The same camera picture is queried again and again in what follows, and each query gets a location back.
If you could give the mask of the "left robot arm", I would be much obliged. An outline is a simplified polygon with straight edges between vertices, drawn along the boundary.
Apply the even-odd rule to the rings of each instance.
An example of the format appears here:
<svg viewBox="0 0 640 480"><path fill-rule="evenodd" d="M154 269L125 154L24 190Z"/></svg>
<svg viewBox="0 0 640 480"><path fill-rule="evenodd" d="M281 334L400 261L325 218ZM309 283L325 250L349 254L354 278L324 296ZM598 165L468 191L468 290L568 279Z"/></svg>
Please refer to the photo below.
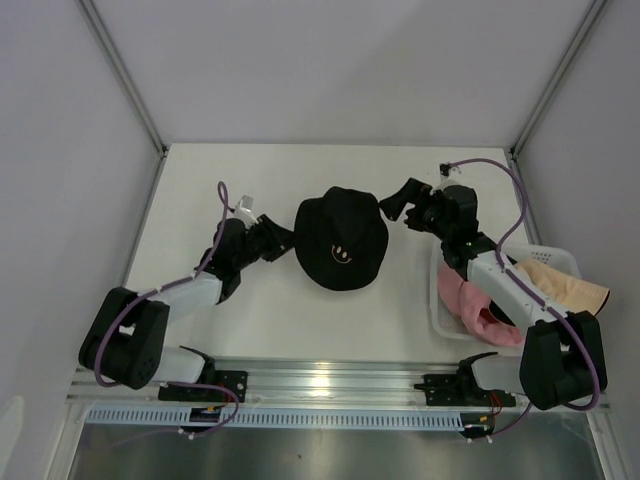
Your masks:
<svg viewBox="0 0 640 480"><path fill-rule="evenodd" d="M190 347L165 344L168 326L228 300L241 271L273 262L294 246L294 233L261 215L219 223L213 245L188 276L146 293L115 287L105 296L78 354L99 385L139 390L151 382L182 388L194 400L216 388L215 361Z"/></svg>

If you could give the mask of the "pink bucket hat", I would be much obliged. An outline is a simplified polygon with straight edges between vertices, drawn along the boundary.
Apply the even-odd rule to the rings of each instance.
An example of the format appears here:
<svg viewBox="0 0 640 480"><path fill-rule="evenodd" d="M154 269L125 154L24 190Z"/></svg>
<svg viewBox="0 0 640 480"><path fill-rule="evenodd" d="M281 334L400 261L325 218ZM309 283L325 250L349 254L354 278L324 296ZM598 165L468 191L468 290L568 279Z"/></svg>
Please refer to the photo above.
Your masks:
<svg viewBox="0 0 640 480"><path fill-rule="evenodd" d="M516 347L524 342L518 328L499 321L490 312L490 297L446 263L438 269L437 292L447 310L477 339L499 347Z"/></svg>

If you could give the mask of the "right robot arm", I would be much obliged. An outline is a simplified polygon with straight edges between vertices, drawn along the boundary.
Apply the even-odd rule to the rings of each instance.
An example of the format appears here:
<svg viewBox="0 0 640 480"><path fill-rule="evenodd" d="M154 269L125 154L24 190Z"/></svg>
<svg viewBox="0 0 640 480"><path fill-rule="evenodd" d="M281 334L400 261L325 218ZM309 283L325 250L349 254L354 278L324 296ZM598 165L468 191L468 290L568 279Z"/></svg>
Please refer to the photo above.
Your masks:
<svg viewBox="0 0 640 480"><path fill-rule="evenodd" d="M469 358L470 370L455 381L460 399L477 404L499 390L523 395L539 410L587 411L599 403L607 378L598 320L544 295L480 231L474 189L436 190L409 179L379 206L389 220L438 238L445 263L486 293L525 337L520 356Z"/></svg>

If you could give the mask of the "black smiley bucket hat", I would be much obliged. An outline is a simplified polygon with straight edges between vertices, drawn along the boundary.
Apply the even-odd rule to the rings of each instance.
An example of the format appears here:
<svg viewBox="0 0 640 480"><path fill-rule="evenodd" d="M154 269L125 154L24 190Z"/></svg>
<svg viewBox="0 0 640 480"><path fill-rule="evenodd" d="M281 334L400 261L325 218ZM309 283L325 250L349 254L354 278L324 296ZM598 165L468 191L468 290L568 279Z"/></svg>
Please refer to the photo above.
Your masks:
<svg viewBox="0 0 640 480"><path fill-rule="evenodd" d="M378 200L338 186L302 201L294 222L294 249L305 274L324 289L346 292L376 280L389 232Z"/></svg>

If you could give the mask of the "beige bucket hat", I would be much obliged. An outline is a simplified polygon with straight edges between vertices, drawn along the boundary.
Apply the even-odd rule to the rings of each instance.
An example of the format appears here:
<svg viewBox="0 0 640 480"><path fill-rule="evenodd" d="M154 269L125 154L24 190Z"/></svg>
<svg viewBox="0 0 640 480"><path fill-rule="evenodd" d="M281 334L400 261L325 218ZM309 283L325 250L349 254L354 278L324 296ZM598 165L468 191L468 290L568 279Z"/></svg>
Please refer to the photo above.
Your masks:
<svg viewBox="0 0 640 480"><path fill-rule="evenodd" d="M588 311L596 316L609 300L608 288L565 274L538 260L521 261L516 268L540 291L572 312Z"/></svg>

